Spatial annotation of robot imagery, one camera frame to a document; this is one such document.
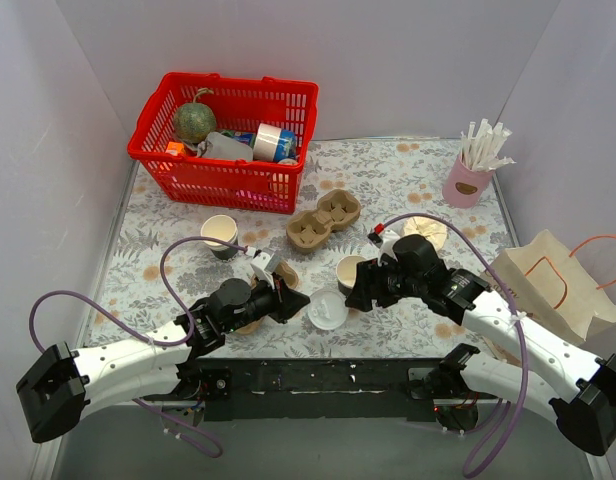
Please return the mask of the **dark paper coffee cup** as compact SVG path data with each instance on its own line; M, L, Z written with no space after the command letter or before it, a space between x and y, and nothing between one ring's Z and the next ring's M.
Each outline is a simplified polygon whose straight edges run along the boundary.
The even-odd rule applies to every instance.
M339 291L348 296L355 285L357 275L357 265L365 262L366 258L359 255L348 255L343 257L336 266L336 277Z

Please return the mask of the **white plastic coffee lid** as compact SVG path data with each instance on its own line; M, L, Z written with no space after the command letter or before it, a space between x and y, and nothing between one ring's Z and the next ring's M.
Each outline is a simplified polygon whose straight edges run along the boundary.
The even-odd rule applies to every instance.
M334 330L341 327L348 316L345 297L338 290L320 289L310 296L307 309L311 323L321 330Z

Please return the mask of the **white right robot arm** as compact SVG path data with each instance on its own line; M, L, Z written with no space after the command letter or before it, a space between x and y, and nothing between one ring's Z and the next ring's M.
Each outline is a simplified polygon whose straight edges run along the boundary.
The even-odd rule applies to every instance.
M462 344L426 379L434 395L463 397L483 392L514 401L522 386L528 409L555 423L561 434L588 454L603 456L616 439L616 354L603 359L553 334L522 313L512 314L504 298L465 269L446 267L420 235L384 241L368 236L377 258L356 267L346 298L368 312L404 298L418 298L429 310L481 334L507 351L526 353L527 373Z

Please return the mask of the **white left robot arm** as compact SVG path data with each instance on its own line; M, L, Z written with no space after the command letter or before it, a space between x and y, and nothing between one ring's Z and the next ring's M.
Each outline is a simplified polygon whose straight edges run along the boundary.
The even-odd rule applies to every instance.
M284 324L310 302L283 278L250 285L231 278L182 314L141 338L72 350L45 349L16 384L33 442L45 443L81 419L150 395L193 398L201 386L194 361L222 347L228 334L264 317Z

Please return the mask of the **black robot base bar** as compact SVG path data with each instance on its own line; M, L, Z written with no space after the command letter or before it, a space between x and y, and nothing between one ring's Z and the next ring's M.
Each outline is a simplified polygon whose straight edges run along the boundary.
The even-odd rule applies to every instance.
M200 405L209 422L259 419L403 418L432 422L451 406L466 427L494 401L456 380L436 376L439 359L199 359L179 383L151 400Z

